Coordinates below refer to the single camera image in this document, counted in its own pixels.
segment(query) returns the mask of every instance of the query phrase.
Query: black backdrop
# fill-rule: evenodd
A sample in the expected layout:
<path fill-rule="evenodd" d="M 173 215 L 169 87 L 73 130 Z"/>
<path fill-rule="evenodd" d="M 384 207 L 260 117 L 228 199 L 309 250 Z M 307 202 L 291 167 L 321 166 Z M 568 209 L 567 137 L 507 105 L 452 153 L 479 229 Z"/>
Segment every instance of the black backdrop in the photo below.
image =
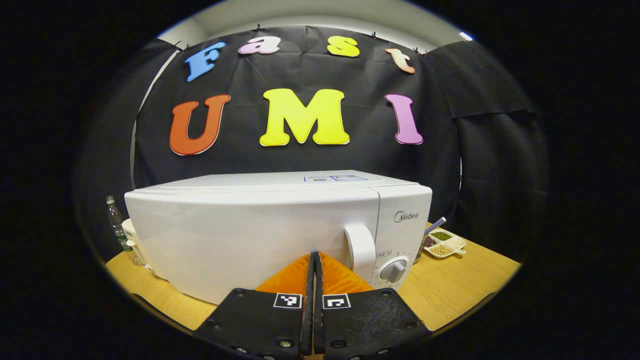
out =
<path fill-rule="evenodd" d="M 3 243 L 7 358 L 223 358 L 124 295 L 79 235 L 69 200 L 70 164 L 96 95 L 144 43 L 210 3 L 22 2 L 5 9 L 4 24 L 42 29 L 37 41 L 30 33 L 12 42 L 6 57 L 12 91 L 3 105 L 18 119 L 8 126 L 17 146 L 2 144 L 11 201 L 5 219 L 9 235 L 16 230 Z M 628 280 L 628 264 L 637 261 L 620 254 L 603 262 L 598 235 L 634 214 L 636 184 L 629 179 L 637 177 L 611 176 L 637 166 L 624 156 L 630 149 L 619 148 L 633 139 L 625 119 L 635 118 L 616 91 L 630 77 L 609 70 L 625 66 L 626 47 L 613 40 L 627 33 L 637 9 L 451 1 L 428 7 L 473 29 L 556 121 L 545 131 L 552 155 L 545 241 L 498 297 L 415 358 L 637 358 L 637 306 L 629 301 L 635 284 L 616 282 Z"/>
<path fill-rule="evenodd" d="M 330 54 L 326 39 L 335 35 L 354 38 L 359 56 Z M 261 36 L 280 37 L 280 50 L 238 53 L 247 40 Z M 185 60 L 219 41 L 226 46 L 219 50 L 214 68 L 187 82 Z M 385 52 L 389 47 L 407 54 L 416 73 L 399 69 Z M 529 244 L 539 237 L 537 224 L 548 186 L 540 116 L 504 67 L 475 42 L 417 54 L 342 29 L 287 26 L 245 31 L 178 51 L 138 112 L 155 73 L 176 50 L 155 40 L 121 70 L 104 92 L 79 153 L 74 202 L 85 233 L 105 261 L 120 251 L 102 211 L 106 195 L 114 195 L 126 211 L 124 193 L 134 186 L 242 172 L 355 169 L 416 181 L 433 190 L 429 221 L 445 216 L 446 229 L 505 256 L 523 261 Z M 349 143 L 318 145 L 309 137 L 305 143 L 292 139 L 285 146 L 261 146 L 269 111 L 262 94 L 274 88 L 290 88 L 305 105 L 320 89 L 343 92 L 340 108 Z M 224 105 L 214 145 L 197 155 L 175 154 L 168 144 L 173 107 L 200 103 L 189 120 L 189 137 L 196 138 L 207 116 L 202 103 L 221 94 L 229 94 L 231 101 Z M 397 123 L 387 94 L 413 100 L 423 143 L 396 141 Z"/>

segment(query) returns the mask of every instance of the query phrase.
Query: microwave control knob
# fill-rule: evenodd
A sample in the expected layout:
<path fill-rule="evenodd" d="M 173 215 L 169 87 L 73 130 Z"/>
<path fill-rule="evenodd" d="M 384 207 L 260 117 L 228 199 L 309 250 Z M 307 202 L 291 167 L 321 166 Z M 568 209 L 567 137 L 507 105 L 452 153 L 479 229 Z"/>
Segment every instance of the microwave control knob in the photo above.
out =
<path fill-rule="evenodd" d="M 380 272 L 380 278 L 389 282 L 398 282 L 404 271 L 406 270 L 406 261 L 398 260 L 389 265 Z"/>

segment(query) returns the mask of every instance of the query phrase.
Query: straw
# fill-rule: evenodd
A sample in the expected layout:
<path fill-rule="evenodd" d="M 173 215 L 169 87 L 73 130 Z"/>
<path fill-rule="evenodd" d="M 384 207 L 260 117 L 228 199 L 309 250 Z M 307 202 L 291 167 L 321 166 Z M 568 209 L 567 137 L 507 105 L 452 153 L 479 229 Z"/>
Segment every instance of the straw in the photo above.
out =
<path fill-rule="evenodd" d="M 445 219 L 444 217 L 439 218 L 438 221 L 434 222 L 433 225 L 429 226 L 429 229 L 426 229 L 424 231 L 424 234 L 427 235 L 428 233 L 433 231 L 436 227 L 444 224 L 446 221 L 447 221 L 447 219 Z"/>

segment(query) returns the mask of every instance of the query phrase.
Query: midea logo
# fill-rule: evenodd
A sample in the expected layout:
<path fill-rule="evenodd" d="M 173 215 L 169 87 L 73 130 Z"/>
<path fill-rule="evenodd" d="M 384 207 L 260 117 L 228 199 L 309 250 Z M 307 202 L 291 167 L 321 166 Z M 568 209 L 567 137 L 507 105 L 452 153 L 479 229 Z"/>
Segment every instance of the midea logo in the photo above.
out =
<path fill-rule="evenodd" d="M 405 214 L 404 211 L 398 211 L 394 216 L 395 222 L 401 222 L 402 220 L 408 220 L 412 218 L 417 218 L 418 214 Z"/>

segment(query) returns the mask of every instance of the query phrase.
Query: white ceiling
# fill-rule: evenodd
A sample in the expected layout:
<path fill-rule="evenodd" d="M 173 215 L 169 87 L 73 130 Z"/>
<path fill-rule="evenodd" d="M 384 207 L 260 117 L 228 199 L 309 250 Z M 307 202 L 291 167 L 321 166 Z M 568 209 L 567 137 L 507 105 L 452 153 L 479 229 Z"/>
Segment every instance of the white ceiling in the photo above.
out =
<path fill-rule="evenodd" d="M 208 38 L 268 26 L 347 28 L 406 47 L 432 50 L 461 41 L 461 30 L 403 0 L 227 0 L 192 17 Z"/>

